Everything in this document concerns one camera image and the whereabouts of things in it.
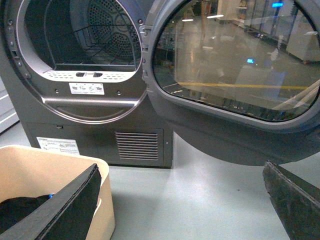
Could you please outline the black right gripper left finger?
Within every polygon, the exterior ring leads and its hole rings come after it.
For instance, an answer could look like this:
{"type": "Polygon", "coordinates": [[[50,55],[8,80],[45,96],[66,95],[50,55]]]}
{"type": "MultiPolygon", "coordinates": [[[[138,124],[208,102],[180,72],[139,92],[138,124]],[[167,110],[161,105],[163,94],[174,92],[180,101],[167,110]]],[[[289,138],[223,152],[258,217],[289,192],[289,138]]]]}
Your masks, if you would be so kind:
{"type": "Polygon", "coordinates": [[[85,240],[97,207],[102,177],[96,163],[27,217],[2,240],[85,240]]]}

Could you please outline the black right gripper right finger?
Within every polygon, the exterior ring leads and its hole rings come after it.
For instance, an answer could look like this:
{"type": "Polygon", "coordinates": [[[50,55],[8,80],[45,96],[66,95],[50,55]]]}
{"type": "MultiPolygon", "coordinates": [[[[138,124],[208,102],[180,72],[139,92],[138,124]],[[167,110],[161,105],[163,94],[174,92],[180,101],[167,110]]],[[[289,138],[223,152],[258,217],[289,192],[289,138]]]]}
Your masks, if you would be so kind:
{"type": "Polygon", "coordinates": [[[270,202],[289,239],[320,238],[320,189],[292,172],[267,161],[263,180],[270,202]]]}

